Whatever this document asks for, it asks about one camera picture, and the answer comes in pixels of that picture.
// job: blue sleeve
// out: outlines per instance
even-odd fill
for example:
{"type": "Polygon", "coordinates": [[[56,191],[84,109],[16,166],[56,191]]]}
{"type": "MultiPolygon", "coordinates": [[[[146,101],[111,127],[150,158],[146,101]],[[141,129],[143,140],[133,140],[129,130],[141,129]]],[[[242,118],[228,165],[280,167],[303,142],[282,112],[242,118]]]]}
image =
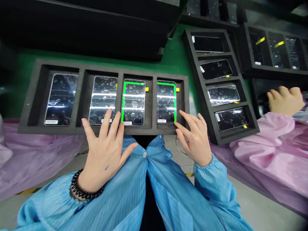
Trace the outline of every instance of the blue sleeve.
{"type": "Polygon", "coordinates": [[[71,196],[71,181],[76,172],[47,184],[21,207],[17,230],[57,230],[89,201],[71,196]]]}
{"type": "Polygon", "coordinates": [[[209,165],[194,165],[196,188],[208,199],[226,230],[252,230],[240,213],[235,187],[227,178],[227,168],[212,156],[209,165]]]}

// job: water droplet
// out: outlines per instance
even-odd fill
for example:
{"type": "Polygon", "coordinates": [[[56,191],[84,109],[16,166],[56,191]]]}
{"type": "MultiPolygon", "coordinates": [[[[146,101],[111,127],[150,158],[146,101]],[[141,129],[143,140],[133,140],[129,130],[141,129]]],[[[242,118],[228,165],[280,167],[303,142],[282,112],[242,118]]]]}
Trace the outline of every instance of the water droplet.
{"type": "Polygon", "coordinates": [[[133,106],[133,108],[137,108],[138,107],[137,101],[132,101],[132,106],[133,106]]]}

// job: yellow tag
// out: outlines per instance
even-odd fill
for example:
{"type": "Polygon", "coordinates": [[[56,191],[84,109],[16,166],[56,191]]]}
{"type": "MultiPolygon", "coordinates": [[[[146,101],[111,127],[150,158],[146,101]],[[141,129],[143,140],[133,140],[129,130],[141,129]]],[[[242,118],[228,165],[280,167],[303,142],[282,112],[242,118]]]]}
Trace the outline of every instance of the yellow tag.
{"type": "Polygon", "coordinates": [[[277,44],[275,45],[275,48],[279,47],[280,45],[282,45],[282,44],[284,44],[284,43],[285,43],[284,41],[282,41],[282,42],[280,42],[280,43],[277,43],[277,44]]]}
{"type": "Polygon", "coordinates": [[[265,37],[261,38],[258,42],[256,42],[256,45],[258,45],[259,43],[263,42],[265,40],[265,37]]]}

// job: hand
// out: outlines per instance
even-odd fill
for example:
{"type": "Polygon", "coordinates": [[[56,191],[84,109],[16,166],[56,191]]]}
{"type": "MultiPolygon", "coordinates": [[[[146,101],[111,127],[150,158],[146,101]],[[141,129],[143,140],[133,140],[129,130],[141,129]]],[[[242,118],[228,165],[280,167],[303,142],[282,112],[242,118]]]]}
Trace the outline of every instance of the hand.
{"type": "Polygon", "coordinates": [[[191,132],[180,125],[178,122],[174,122],[177,137],[181,142],[184,150],[188,156],[199,166],[207,166],[212,161],[212,151],[208,139],[208,128],[202,115],[199,113],[198,118],[193,115],[187,114],[180,110],[180,114],[187,121],[191,132]]]}
{"type": "Polygon", "coordinates": [[[271,90],[267,93],[269,98],[270,112],[286,116],[294,116],[304,106],[303,95],[298,87],[291,88],[279,87],[280,94],[271,90]]]}
{"type": "Polygon", "coordinates": [[[106,112],[98,138],[87,119],[82,119],[89,143],[89,154],[84,170],[78,177],[78,185],[89,193],[97,192],[105,185],[119,171],[134,148],[138,146],[138,143],[132,143],[121,154],[124,124],[121,123],[118,130],[121,113],[117,112],[108,133],[111,113],[110,109],[106,112]]]}

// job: smartphone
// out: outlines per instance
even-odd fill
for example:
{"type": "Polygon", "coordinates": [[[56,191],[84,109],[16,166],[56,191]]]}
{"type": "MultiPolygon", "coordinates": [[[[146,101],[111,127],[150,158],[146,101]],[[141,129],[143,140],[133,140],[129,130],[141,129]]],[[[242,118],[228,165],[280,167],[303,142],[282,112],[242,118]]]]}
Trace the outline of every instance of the smartphone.
{"type": "Polygon", "coordinates": [[[110,76],[95,76],[92,90],[89,124],[101,125],[108,109],[112,110],[109,123],[115,116],[116,89],[118,78],[110,76]]]}
{"type": "Polygon", "coordinates": [[[224,52],[224,46],[220,38],[192,36],[192,40],[196,52],[224,52]]]}
{"type": "Polygon", "coordinates": [[[249,124],[247,113],[243,107],[216,112],[215,117],[221,132],[249,124]]]}
{"type": "Polygon", "coordinates": [[[278,41],[274,38],[269,38],[269,44],[271,47],[272,55],[273,55],[273,60],[274,60],[274,66],[275,67],[283,67],[283,62],[282,58],[280,55],[280,47],[278,45],[278,41]]]}
{"type": "Polygon", "coordinates": [[[235,85],[227,85],[208,89],[208,95],[212,107],[240,101],[235,85]]]}
{"type": "Polygon", "coordinates": [[[296,46],[296,39],[295,38],[286,38],[286,43],[289,48],[289,54],[291,58],[291,66],[293,69],[299,70],[299,59],[297,54],[297,46],[296,46]]]}
{"type": "Polygon", "coordinates": [[[124,80],[121,122],[125,126],[143,126],[145,81],[124,80]]]}
{"type": "Polygon", "coordinates": [[[46,126],[70,125],[77,80],[78,75],[53,75],[44,121],[46,126]]]}
{"type": "Polygon", "coordinates": [[[176,83],[157,81],[157,124],[176,122],[176,83]]]}
{"type": "Polygon", "coordinates": [[[230,64],[226,59],[201,64],[200,69],[205,80],[217,79],[232,75],[230,64]]]}
{"type": "Polygon", "coordinates": [[[253,51],[253,57],[254,61],[257,65],[263,65],[264,59],[263,59],[263,52],[261,48],[261,36],[253,33],[249,33],[250,40],[251,40],[251,46],[253,51]]]}

